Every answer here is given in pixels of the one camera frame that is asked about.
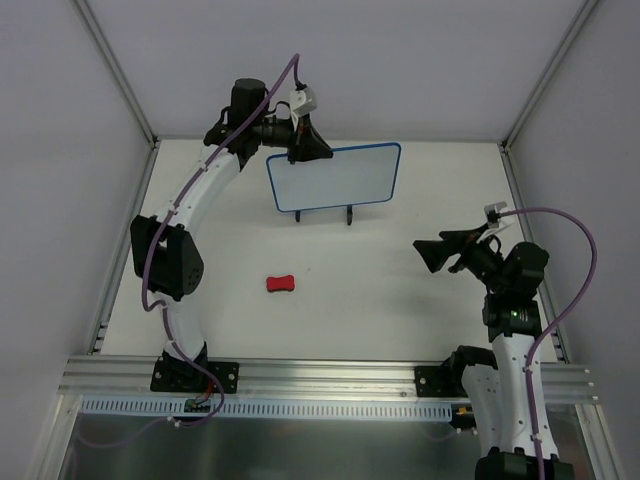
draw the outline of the small red toy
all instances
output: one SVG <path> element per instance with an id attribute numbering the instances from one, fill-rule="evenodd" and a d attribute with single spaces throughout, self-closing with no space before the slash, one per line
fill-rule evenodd
<path id="1" fill-rule="evenodd" d="M 293 275 L 284 277 L 267 277 L 267 292 L 293 292 L 296 282 Z"/>

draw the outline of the white table surface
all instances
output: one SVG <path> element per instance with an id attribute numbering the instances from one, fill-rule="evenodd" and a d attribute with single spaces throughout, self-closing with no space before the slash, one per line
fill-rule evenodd
<path id="1" fill-rule="evenodd" d="M 373 142 L 329 142 L 344 146 Z M 142 208 L 151 215 L 183 182 L 201 142 L 166 140 Z M 276 211 L 262 148 L 218 197 L 198 232 L 205 263 L 197 298 L 210 356 L 344 360 L 443 360 L 459 345 L 488 346 L 483 285 L 468 271 L 431 274 L 413 249 L 441 230 L 475 228 L 483 207 L 513 205 L 498 148 L 403 142 L 395 197 L 385 204 L 292 214 Z M 517 225 L 503 250 L 522 241 Z M 292 274 L 294 292 L 267 293 Z M 159 312 L 140 305 L 131 254 L 102 354 L 158 355 Z M 555 361 L 549 340 L 545 361 Z"/>

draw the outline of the black bracket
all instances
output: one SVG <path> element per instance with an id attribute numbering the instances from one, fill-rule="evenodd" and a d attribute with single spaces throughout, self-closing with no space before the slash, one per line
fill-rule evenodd
<path id="1" fill-rule="evenodd" d="M 301 210 L 296 210 L 294 212 L 296 223 L 300 223 L 300 214 Z M 347 205 L 347 225 L 351 225 L 353 223 L 353 205 Z"/>
<path id="2" fill-rule="evenodd" d="M 218 379 L 225 395 L 233 395 L 238 390 L 238 378 L 240 376 L 240 364 L 236 362 L 216 362 L 207 358 L 206 345 L 202 352 L 194 359 L 194 362 L 207 369 Z M 199 394 L 207 389 L 209 380 L 195 368 L 182 360 L 172 357 L 167 352 L 162 352 L 153 368 L 150 390 L 152 392 L 171 393 L 195 393 Z M 218 388 L 213 385 L 213 393 L 218 393 Z"/>
<path id="3" fill-rule="evenodd" d="M 464 369 L 472 365 L 489 365 L 498 368 L 491 350 L 460 346 L 439 366 L 417 366 L 413 369 L 416 395 L 419 398 L 467 398 L 462 388 Z"/>
<path id="4" fill-rule="evenodd" d="M 413 375 L 418 398 L 452 398 L 460 396 L 459 392 L 456 391 L 450 374 L 442 366 L 418 366 L 413 369 Z"/>

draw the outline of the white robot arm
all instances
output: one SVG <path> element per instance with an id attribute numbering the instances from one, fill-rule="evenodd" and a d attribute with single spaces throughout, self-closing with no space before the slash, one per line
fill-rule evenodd
<path id="1" fill-rule="evenodd" d="M 215 147 L 213 146 L 202 147 L 198 162 L 188 178 L 192 178 L 196 170 L 203 168 L 204 162 L 214 150 Z M 177 210 L 173 209 L 175 198 L 172 198 L 155 213 L 155 217 L 165 218 L 167 213 L 172 210 L 174 214 L 169 220 L 169 227 L 182 225 L 185 231 L 195 237 L 213 201 L 239 173 L 240 162 L 238 157 L 229 152 L 220 154 L 216 161 L 200 175 L 200 178 L 189 190 Z M 175 300 L 171 295 L 161 291 L 154 292 L 153 296 L 156 300 L 163 300 L 166 304 L 169 313 L 169 326 L 175 342 L 180 345 L 187 357 L 192 360 L 195 359 L 205 344 L 196 312 L 195 298 L 189 295 L 184 296 L 181 300 Z M 167 342 L 165 351 L 172 357 L 180 359 L 172 342 Z"/>
<path id="2" fill-rule="evenodd" d="M 483 455 L 476 480 L 537 479 L 536 443 L 545 470 L 553 472 L 549 478 L 572 480 L 573 469 L 558 461 L 549 429 L 538 351 L 527 362 L 542 333 L 533 298 L 549 254 L 534 243 L 522 242 L 503 258 L 495 235 L 513 223 L 513 217 L 501 216 L 506 207 L 504 202 L 485 207 L 487 223 L 475 230 L 440 232 L 441 241 L 414 242 L 432 273 L 452 255 L 460 255 L 449 271 L 467 269 L 487 287 L 482 314 L 492 350 L 461 346 L 430 381 L 469 397 Z"/>
<path id="3" fill-rule="evenodd" d="M 171 363 L 172 391 L 198 391 L 202 375 L 194 372 L 180 352 L 192 362 L 204 364 L 206 343 L 190 295 L 204 273 L 204 262 L 194 237 L 206 212 L 226 185 L 242 171 L 260 145 L 287 149 L 291 163 L 331 158 L 333 152 L 311 124 L 315 108 L 313 92 L 303 84 L 290 95 L 290 117 L 270 115 L 267 89 L 255 79 L 237 80 L 231 103 L 207 132 L 205 147 L 176 195 L 150 217 L 138 215 L 131 223 L 131 244 L 136 275 L 143 278 L 168 315 L 172 339 L 162 360 Z M 213 159 L 215 145 L 225 145 Z"/>

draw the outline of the white wall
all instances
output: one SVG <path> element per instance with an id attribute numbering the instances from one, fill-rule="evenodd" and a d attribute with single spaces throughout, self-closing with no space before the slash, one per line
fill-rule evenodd
<path id="1" fill-rule="evenodd" d="M 0 478 L 83 352 L 147 147 L 70 2 L 0 3 Z"/>
<path id="2" fill-rule="evenodd" d="M 639 25 L 637 0 L 602 2 L 514 150 L 525 202 L 575 213 L 598 242 L 592 289 L 566 328 L 573 360 L 593 367 L 629 478 L 640 471 Z M 533 229 L 562 307 L 586 273 L 586 242 L 555 219 Z"/>
<path id="3" fill-rule="evenodd" d="M 498 141 L 582 2 L 89 3 L 158 134 L 201 137 L 236 78 L 270 84 L 300 52 L 325 138 Z"/>

